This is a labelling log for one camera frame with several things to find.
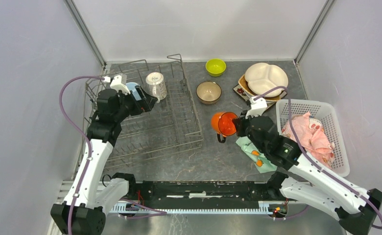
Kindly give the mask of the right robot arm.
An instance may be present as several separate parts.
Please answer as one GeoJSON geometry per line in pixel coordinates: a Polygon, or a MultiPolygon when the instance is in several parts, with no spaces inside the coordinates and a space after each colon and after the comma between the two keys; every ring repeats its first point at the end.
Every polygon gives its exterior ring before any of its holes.
{"type": "Polygon", "coordinates": [[[367,235],[372,228],[382,230],[382,192],[352,184],[305,151],[297,142],[278,133],[269,117],[248,117],[242,113],[230,123],[235,134],[248,137],[254,146],[277,167],[296,174],[313,187],[303,185],[288,175],[273,174],[266,194],[273,200],[282,196],[319,209],[353,235],[367,235]]]}

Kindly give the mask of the white floral mug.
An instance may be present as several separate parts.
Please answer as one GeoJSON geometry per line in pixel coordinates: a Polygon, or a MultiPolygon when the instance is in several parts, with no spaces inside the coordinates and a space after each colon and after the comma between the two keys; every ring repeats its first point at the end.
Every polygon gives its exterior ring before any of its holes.
{"type": "Polygon", "coordinates": [[[158,103],[166,98],[167,86],[162,73],[152,72],[147,75],[145,81],[148,86],[149,94],[157,98],[158,103]]]}

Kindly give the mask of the light blue mug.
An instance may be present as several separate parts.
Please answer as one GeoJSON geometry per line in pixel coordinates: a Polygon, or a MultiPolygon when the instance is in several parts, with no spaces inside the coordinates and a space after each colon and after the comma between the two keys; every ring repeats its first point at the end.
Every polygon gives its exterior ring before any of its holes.
{"type": "Polygon", "coordinates": [[[142,87],[138,83],[128,82],[126,86],[136,101],[140,101],[144,98],[142,87]]]}

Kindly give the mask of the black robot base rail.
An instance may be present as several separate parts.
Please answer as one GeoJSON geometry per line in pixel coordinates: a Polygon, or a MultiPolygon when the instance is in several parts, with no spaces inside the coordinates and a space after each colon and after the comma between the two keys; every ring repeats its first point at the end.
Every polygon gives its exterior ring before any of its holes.
{"type": "Polygon", "coordinates": [[[284,214],[289,199],[279,191],[276,173],[267,182],[256,181],[136,181],[110,210],[121,216],[146,214],[284,214]]]}

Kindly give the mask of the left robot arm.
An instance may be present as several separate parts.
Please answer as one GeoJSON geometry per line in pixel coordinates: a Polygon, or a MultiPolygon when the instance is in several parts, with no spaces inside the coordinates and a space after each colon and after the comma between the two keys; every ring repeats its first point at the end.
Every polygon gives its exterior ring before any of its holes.
{"type": "Polygon", "coordinates": [[[129,116],[151,111],[159,102],[141,86],[135,86],[135,90],[139,99],[131,91],[124,94],[122,91],[104,89],[98,93],[97,110],[83,136],[87,145],[80,169],[63,202],[53,204],[50,211],[61,233],[100,235],[112,207],[122,197],[129,200],[136,196],[137,186],[118,175],[112,177],[102,192],[97,192],[106,162],[122,131],[121,123],[129,116]]]}

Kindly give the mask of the orange mug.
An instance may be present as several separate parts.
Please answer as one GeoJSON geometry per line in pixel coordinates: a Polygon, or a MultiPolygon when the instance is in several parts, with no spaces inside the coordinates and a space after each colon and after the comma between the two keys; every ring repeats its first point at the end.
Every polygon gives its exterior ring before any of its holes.
{"type": "Polygon", "coordinates": [[[225,143],[228,136],[237,132],[233,123],[233,120],[237,118],[238,116],[233,112],[219,112],[212,116],[211,127],[216,132],[219,143],[225,143]]]}

